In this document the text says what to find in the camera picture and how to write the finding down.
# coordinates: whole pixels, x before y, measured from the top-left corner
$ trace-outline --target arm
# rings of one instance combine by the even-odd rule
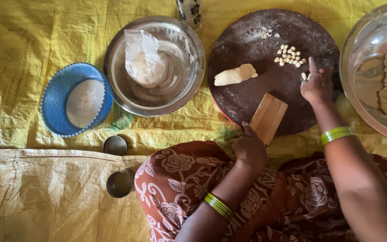
[[[310,79],[301,93],[316,114],[321,133],[347,126],[331,101],[332,71],[310,61]],[[361,241],[387,241],[387,181],[355,136],[342,137],[325,145],[329,171],[341,209]]]
[[[235,165],[211,191],[232,211],[240,204],[252,183],[259,178],[267,165],[264,143],[247,123],[243,122],[243,127],[245,133],[232,146],[237,158]],[[228,222],[212,206],[202,201],[186,219],[174,241],[218,241],[227,226]]]

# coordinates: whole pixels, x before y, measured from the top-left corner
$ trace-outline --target wooden board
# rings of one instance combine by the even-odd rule
[[[272,36],[262,39],[265,29]],[[311,105],[301,96],[301,73],[309,74],[309,64],[280,66],[274,59],[282,44],[294,46],[301,58],[314,57],[319,67],[334,66],[332,77],[336,100],[341,90],[338,74],[340,52],[329,33],[313,19],[284,9],[265,9],[247,14],[226,28],[209,57],[208,82],[218,108],[235,124],[250,122],[259,103],[270,93],[288,110],[275,136],[296,134],[316,124]],[[215,86],[214,76],[250,63],[258,76],[239,84]]]
[[[266,93],[258,109],[256,109],[250,121],[250,127],[267,146],[271,144],[271,140],[287,108],[288,105],[286,103]]]

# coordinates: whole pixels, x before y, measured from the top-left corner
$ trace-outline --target shaped dough piece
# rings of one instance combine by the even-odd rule
[[[226,70],[215,75],[215,86],[240,83],[257,76],[258,74],[251,64],[243,64],[240,67]]]

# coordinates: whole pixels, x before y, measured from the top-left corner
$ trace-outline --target stainless steel bowl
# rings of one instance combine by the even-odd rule
[[[377,92],[384,77],[387,53],[387,4],[353,26],[340,56],[340,76],[347,99],[361,118],[387,137],[387,115],[378,109]]]
[[[144,88],[125,69],[125,29],[145,30],[159,41],[159,51],[174,64],[173,82]],[[128,112],[141,116],[161,116],[185,105],[197,92],[204,77],[206,58],[194,31],[177,19],[149,16],[137,19],[119,31],[104,59],[104,73],[113,88],[114,100]]]

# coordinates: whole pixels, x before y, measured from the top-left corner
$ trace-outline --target hand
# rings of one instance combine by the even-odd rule
[[[310,78],[301,83],[301,95],[313,106],[321,102],[330,102],[332,99],[331,75],[332,67],[318,69],[313,57],[308,59],[310,63]]]
[[[247,122],[243,121],[242,125],[244,134],[232,145],[232,151],[237,158],[236,164],[240,163],[259,175],[267,166],[265,145]]]

